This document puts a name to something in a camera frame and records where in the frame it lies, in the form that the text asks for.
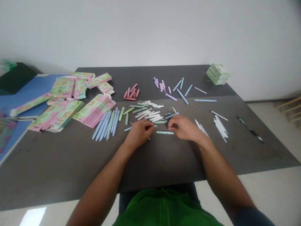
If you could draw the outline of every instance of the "white wall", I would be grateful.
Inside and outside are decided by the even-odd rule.
[[[301,15],[289,0],[0,0],[4,57],[44,73],[223,63],[244,100],[277,99],[301,89]]]

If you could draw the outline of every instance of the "left hand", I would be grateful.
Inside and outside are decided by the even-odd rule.
[[[134,151],[147,141],[154,130],[154,124],[146,119],[134,122],[124,145]]]

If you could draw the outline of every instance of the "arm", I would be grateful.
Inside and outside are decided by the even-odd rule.
[[[235,212],[244,207],[255,207],[250,196],[236,176],[234,170],[214,146],[212,141],[188,118],[174,116],[168,123],[168,129],[180,139],[197,143],[208,183],[229,214],[234,219]]]
[[[103,223],[115,201],[128,159],[153,131],[154,124],[145,119],[133,124],[125,142],[88,187],[66,226],[98,226]]]

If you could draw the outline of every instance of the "green box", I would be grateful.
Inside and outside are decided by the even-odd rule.
[[[24,63],[17,63],[18,66],[0,77],[0,95],[13,95],[25,86],[37,73]]]
[[[212,64],[211,68],[218,77],[222,76],[230,76],[230,73],[227,71],[227,69],[222,64]]]
[[[215,85],[224,85],[225,83],[226,83],[226,81],[227,81],[227,78],[228,77],[226,77],[225,79],[222,77],[222,79],[220,79],[220,77],[218,77],[215,73],[214,73],[214,71],[213,71],[213,69],[211,68],[211,67],[209,67],[209,69],[208,69],[208,71],[206,72],[206,74],[208,75],[208,77],[213,81],[213,83],[215,84]]]

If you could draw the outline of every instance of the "green mesh shirt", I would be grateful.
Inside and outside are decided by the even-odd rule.
[[[118,225],[222,225],[194,203],[188,194],[170,189],[137,193],[114,226]]]

